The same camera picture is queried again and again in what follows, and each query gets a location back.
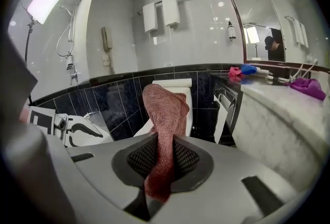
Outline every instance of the shower head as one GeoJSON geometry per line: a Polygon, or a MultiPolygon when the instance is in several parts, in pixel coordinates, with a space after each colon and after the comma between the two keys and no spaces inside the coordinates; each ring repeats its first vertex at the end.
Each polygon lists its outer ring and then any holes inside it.
{"type": "Polygon", "coordinates": [[[64,9],[69,13],[69,15],[72,16],[71,11],[68,10],[65,6],[59,5],[59,7],[60,7],[60,8],[64,8],[64,9]]]}

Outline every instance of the wall-mounted soap dispenser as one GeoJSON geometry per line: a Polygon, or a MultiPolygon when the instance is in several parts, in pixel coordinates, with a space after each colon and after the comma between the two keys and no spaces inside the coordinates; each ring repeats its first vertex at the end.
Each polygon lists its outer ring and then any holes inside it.
{"type": "Polygon", "coordinates": [[[229,40],[236,39],[235,28],[230,21],[228,23],[228,35],[229,35],[229,40]]]}

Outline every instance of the toilet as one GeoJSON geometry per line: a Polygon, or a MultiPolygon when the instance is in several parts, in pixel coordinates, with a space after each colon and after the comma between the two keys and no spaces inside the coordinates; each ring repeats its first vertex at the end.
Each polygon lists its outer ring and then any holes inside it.
{"type": "MultiPolygon", "coordinates": [[[[153,84],[160,85],[164,89],[173,93],[184,93],[186,94],[186,103],[189,106],[189,112],[187,114],[187,125],[186,125],[186,136],[190,136],[192,129],[192,97],[191,97],[191,86],[192,80],[188,79],[171,79],[171,80],[157,80],[153,81],[153,84]]],[[[148,133],[154,126],[152,121],[149,119],[147,123],[134,135],[134,137],[148,133]]]]}

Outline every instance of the wall outlet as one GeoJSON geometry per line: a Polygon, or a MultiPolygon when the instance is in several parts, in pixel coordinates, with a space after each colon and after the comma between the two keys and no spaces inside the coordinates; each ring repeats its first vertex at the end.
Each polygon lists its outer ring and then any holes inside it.
{"type": "Polygon", "coordinates": [[[102,63],[103,63],[103,67],[110,66],[110,59],[108,55],[102,56],[102,63]]]}

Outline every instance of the purple towel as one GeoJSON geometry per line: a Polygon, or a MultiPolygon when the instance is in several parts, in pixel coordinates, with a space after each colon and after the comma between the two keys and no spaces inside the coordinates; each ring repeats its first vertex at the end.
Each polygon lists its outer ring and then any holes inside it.
{"type": "Polygon", "coordinates": [[[319,81],[316,79],[297,78],[290,87],[313,98],[324,100],[326,94],[322,91],[319,81]]]}

